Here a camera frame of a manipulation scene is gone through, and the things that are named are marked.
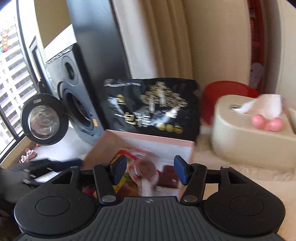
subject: black plastic bag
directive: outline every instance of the black plastic bag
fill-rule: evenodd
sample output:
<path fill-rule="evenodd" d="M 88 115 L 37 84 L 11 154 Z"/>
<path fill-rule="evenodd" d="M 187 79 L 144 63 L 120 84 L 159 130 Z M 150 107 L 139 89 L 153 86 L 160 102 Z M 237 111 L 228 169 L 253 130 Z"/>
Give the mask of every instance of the black plastic bag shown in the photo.
<path fill-rule="evenodd" d="M 199 86 L 178 78 L 108 79 L 104 83 L 114 130 L 195 141 Z"/>

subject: gray washing machine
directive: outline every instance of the gray washing machine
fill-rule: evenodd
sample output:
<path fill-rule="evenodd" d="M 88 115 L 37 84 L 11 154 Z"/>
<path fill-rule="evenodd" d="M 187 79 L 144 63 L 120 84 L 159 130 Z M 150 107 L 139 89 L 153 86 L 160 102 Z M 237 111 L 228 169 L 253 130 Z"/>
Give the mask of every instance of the gray washing machine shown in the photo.
<path fill-rule="evenodd" d="M 78 136 L 95 144 L 104 132 L 98 101 L 88 86 L 89 77 L 77 43 L 45 64 L 53 95 L 37 94 L 22 109 L 21 124 L 26 135 L 41 145 L 60 141 L 70 120 Z"/>

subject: open round door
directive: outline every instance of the open round door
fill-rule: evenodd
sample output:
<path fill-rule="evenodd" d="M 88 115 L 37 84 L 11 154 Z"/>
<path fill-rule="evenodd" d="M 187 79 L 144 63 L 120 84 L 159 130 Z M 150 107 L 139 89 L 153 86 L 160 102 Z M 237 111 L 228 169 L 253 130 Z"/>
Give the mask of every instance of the open round door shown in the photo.
<path fill-rule="evenodd" d="M 61 101 L 49 94 L 37 94 L 24 103 L 21 124 L 30 140 L 52 145 L 65 136 L 69 118 Z"/>

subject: white tissue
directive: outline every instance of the white tissue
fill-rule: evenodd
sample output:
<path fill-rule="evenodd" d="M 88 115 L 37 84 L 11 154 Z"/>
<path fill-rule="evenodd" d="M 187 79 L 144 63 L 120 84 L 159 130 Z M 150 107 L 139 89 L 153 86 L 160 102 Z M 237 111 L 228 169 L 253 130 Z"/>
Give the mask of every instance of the white tissue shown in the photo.
<path fill-rule="evenodd" d="M 277 118 L 282 113 L 282 101 L 280 95 L 264 94 L 257 99 L 244 103 L 241 108 L 234 108 L 237 113 L 249 115 L 260 114 L 267 120 Z"/>

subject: round pink object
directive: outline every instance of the round pink object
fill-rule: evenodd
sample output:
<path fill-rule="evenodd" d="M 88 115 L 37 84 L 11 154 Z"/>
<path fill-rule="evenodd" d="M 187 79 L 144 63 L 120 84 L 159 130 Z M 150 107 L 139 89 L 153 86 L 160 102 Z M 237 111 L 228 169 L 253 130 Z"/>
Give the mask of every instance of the round pink object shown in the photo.
<path fill-rule="evenodd" d="M 277 132 L 283 129 L 284 124 L 280 118 L 274 118 L 272 121 L 268 122 L 265 126 L 266 131 Z"/>
<path fill-rule="evenodd" d="M 257 129 L 265 129 L 267 121 L 262 115 L 258 114 L 252 116 L 252 124 Z"/>

